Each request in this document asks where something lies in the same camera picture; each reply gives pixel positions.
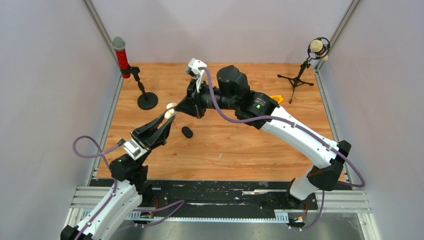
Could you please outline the white earbud case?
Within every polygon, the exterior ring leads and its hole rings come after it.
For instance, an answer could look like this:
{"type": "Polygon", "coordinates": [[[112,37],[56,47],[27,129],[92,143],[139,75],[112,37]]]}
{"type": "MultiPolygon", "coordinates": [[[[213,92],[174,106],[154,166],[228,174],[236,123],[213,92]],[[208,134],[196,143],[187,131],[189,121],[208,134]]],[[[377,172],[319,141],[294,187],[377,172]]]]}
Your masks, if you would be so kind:
{"type": "Polygon", "coordinates": [[[176,102],[171,102],[171,103],[168,103],[167,105],[166,105],[166,110],[165,110],[165,114],[164,114],[164,118],[166,119],[166,120],[169,120],[169,119],[171,119],[172,117],[174,117],[178,112],[175,110],[175,107],[177,106],[178,104],[176,103],[176,102]]]}

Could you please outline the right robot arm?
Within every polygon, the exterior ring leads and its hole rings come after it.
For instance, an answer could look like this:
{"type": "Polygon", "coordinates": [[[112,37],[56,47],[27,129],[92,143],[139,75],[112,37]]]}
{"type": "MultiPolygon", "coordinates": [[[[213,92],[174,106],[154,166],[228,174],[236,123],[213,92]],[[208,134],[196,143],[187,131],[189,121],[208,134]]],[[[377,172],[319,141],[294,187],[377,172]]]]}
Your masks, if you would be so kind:
{"type": "Polygon", "coordinates": [[[286,204],[298,209],[317,190],[332,191],[339,183],[351,145],[319,135],[265,93],[251,90],[247,75],[234,65],[217,72],[218,87],[205,66],[187,66],[191,77],[186,96],[175,107],[177,112],[201,119],[207,109],[215,109],[232,123],[243,123],[270,133],[306,156],[312,167],[295,178],[285,195],[286,204]]]}

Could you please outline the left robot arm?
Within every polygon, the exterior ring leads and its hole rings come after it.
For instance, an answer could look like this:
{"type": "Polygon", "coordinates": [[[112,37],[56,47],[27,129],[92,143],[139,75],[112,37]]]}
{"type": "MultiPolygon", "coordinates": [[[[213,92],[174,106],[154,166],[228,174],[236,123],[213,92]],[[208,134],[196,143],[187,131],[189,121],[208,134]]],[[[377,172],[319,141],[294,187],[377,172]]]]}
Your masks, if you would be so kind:
{"type": "Polygon", "coordinates": [[[132,130],[128,140],[119,140],[116,146],[122,147],[125,154],[109,164],[112,187],[83,220],[64,227],[61,240],[109,240],[136,207],[152,203],[152,184],[147,180],[148,166],[144,162],[153,149],[166,144],[175,118],[173,110],[166,110],[132,130]]]}

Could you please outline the black earbud charging case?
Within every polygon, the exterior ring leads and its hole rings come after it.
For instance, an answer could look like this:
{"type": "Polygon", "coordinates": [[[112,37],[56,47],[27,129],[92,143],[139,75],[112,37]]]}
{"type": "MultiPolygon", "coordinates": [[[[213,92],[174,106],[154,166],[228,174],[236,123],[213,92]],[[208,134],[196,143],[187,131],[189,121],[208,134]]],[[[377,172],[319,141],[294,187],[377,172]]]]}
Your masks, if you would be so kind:
{"type": "Polygon", "coordinates": [[[183,126],[181,132],[186,138],[192,138],[194,135],[193,131],[188,126],[183,126]]]}

